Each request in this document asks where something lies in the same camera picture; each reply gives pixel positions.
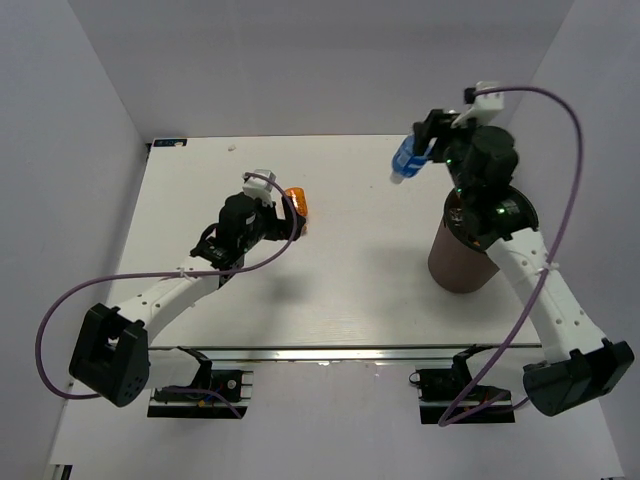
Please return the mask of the orange bottle with patterned label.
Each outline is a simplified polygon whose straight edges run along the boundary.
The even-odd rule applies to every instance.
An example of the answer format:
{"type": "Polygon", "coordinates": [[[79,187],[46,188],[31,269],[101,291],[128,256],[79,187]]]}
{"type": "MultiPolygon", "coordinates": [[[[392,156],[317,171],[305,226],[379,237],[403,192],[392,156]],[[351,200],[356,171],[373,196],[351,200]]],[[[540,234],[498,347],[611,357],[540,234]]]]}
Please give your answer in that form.
{"type": "Polygon", "coordinates": [[[308,206],[304,190],[301,187],[286,189],[282,204],[286,224],[295,231],[294,238],[298,239],[307,230],[308,206]]]}

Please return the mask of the clear bottle with blue label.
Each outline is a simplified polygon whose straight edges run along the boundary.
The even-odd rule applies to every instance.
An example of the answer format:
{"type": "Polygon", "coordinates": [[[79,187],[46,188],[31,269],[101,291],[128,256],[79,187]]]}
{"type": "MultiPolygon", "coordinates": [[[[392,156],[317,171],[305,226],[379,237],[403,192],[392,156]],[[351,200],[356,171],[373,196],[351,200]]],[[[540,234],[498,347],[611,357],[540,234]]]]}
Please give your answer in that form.
{"type": "Polygon", "coordinates": [[[415,136],[408,135],[398,147],[391,160],[390,180],[394,184],[400,184],[404,180],[415,177],[427,164],[426,150],[423,154],[414,153],[415,136]]]}

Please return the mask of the large clear plastic bottle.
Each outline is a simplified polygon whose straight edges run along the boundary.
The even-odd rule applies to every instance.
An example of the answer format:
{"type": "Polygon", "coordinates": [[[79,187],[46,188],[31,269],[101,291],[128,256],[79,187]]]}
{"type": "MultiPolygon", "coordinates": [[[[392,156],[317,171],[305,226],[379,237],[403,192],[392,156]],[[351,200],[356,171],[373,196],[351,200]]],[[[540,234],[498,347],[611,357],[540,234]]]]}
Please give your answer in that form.
{"type": "Polygon", "coordinates": [[[463,212],[461,208],[454,207],[449,209],[449,221],[456,227],[464,224],[463,212]]]}

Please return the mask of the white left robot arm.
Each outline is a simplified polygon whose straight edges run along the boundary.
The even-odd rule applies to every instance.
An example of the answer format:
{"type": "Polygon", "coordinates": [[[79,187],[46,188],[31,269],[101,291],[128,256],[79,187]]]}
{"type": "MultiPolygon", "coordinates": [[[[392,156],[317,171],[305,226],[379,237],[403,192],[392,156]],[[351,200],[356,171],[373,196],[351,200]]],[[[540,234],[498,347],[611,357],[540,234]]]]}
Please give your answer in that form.
{"type": "Polygon", "coordinates": [[[206,227],[174,276],[162,276],[147,290],[86,313],[70,362],[71,376],[117,407],[146,389],[177,389],[199,399],[214,387],[212,362],[184,347],[153,351],[153,340],[199,300],[219,291],[243,268],[260,241],[297,240],[306,217],[288,195],[276,205],[244,193],[230,196],[217,222],[206,227]]]}

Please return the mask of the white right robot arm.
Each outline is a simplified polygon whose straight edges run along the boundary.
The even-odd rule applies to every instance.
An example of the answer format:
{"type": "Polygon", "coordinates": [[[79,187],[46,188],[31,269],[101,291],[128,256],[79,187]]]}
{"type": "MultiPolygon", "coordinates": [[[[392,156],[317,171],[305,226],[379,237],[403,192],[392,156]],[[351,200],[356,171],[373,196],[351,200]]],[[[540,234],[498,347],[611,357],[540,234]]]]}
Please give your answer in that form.
{"type": "Polygon", "coordinates": [[[533,204],[511,184],[515,140],[485,118],[434,109],[413,125],[413,154],[444,164],[454,184],[428,268],[452,293],[472,293],[496,273],[505,276],[544,352],[542,362],[523,368],[525,394],[552,417],[608,394],[634,354],[626,342],[607,339],[553,266],[533,204]]]}

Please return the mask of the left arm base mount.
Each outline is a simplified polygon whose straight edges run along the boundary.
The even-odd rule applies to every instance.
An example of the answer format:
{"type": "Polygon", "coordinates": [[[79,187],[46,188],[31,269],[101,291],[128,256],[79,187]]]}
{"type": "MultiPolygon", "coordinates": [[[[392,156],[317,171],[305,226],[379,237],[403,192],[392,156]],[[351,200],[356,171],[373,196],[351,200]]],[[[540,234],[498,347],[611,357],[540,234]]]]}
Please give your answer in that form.
{"type": "Polygon", "coordinates": [[[254,372],[177,347],[150,353],[149,418],[241,419],[252,397],[254,372]]]}

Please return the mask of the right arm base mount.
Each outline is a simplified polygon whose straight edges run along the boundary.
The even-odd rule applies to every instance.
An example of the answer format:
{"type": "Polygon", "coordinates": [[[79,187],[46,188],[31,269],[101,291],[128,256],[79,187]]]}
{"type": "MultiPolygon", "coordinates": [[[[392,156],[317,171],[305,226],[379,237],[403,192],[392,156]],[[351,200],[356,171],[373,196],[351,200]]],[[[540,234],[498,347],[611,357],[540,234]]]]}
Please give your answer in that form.
{"type": "MultiPolygon", "coordinates": [[[[488,345],[472,345],[457,353],[448,367],[417,368],[409,375],[409,384],[418,391],[420,422],[422,425],[437,425],[446,408],[458,393],[472,380],[469,360],[477,360],[479,353],[493,350],[488,345]]],[[[499,400],[460,421],[460,424],[512,424],[515,413],[512,396],[508,390],[479,384],[453,411],[452,416],[465,413],[472,408],[487,403],[493,397],[499,400]]]]}

